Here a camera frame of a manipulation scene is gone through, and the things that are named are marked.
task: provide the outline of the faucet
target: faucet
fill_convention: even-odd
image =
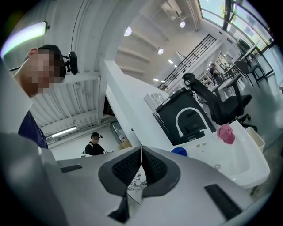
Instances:
[[[178,125],[178,118],[179,118],[179,116],[180,116],[181,113],[183,113],[184,111],[187,111],[187,110],[196,111],[196,112],[199,114],[199,116],[202,118],[202,120],[203,120],[203,122],[204,122],[204,124],[205,124],[205,126],[206,126],[206,129],[201,129],[200,131],[203,131],[205,136],[212,134],[211,129],[208,127],[208,124],[207,124],[207,122],[205,121],[205,119],[204,119],[203,115],[201,114],[201,112],[200,112],[199,110],[197,110],[196,108],[191,108],[191,107],[189,107],[189,108],[184,108],[183,110],[180,110],[180,112],[179,112],[179,113],[177,114],[177,116],[176,116],[175,123],[176,123],[176,127],[177,127],[177,129],[178,129],[178,132],[179,132],[179,136],[182,137],[182,136],[183,136],[183,133],[181,132],[180,127],[179,127],[179,125]]]

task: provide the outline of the blue object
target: blue object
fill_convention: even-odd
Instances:
[[[36,142],[39,147],[48,149],[46,138],[42,130],[36,124],[30,111],[27,112],[23,119],[18,134]]]
[[[176,147],[172,150],[173,153],[180,154],[182,156],[187,156],[187,151],[186,149],[182,147]]]

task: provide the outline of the black chair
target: black chair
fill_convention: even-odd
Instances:
[[[237,86],[237,81],[241,75],[237,75],[233,78],[233,81],[227,87],[234,87],[236,97],[232,96],[226,99],[224,102],[221,98],[215,96],[209,91],[200,81],[195,78],[192,73],[186,73],[183,76],[184,83],[186,86],[190,87],[194,92],[196,92],[200,97],[202,97],[208,107],[210,108],[211,119],[219,125],[227,124],[232,121],[238,120],[243,127],[252,127],[257,131],[257,127],[254,125],[245,124],[246,119],[250,120],[250,115],[246,114],[241,119],[238,116],[244,114],[244,107],[251,101],[251,95],[240,95],[239,88]]]
[[[245,61],[235,61],[235,65],[236,67],[244,74],[247,75],[249,81],[251,82],[252,86],[253,86],[253,83],[251,81],[251,79],[249,78],[248,74],[252,73],[253,77],[255,78],[255,81],[258,85],[258,87],[260,87],[260,85],[258,84],[258,81],[260,80],[260,77],[258,76],[258,74],[256,73],[256,69],[259,68],[261,70],[261,68],[258,66],[258,65],[254,65],[252,66],[251,68],[248,68],[248,64],[247,62]]]

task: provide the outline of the white sink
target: white sink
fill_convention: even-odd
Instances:
[[[238,121],[229,126],[236,137],[233,144],[224,143],[214,132],[174,148],[183,147],[188,157],[207,163],[245,189],[262,184],[270,172],[262,152]]]

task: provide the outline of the fluorescent light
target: fluorescent light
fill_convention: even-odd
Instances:
[[[70,132],[70,131],[75,130],[75,129],[77,129],[76,126],[70,128],[70,129],[63,130],[63,131],[61,131],[61,132],[54,133],[54,134],[52,134],[51,136],[52,136],[52,137],[56,137],[56,136],[59,136],[59,135],[61,135],[61,134],[63,134],[63,133],[67,133],[67,132]]]
[[[127,30],[124,33],[124,36],[129,36],[132,33],[132,29],[130,27],[127,28]]]
[[[11,49],[18,46],[19,44],[32,38],[44,35],[46,33],[46,29],[47,22],[40,22],[26,27],[25,29],[22,29],[18,33],[12,35],[7,39],[7,41],[3,45],[3,48],[1,49],[1,58],[3,58],[6,53],[8,53]]]
[[[164,51],[164,49],[160,48],[160,49],[158,50],[158,54],[161,55],[161,54],[163,53],[163,51]]]
[[[185,23],[184,21],[182,21],[182,22],[180,23],[180,27],[181,27],[181,28],[185,27],[185,25],[186,25],[186,23]]]

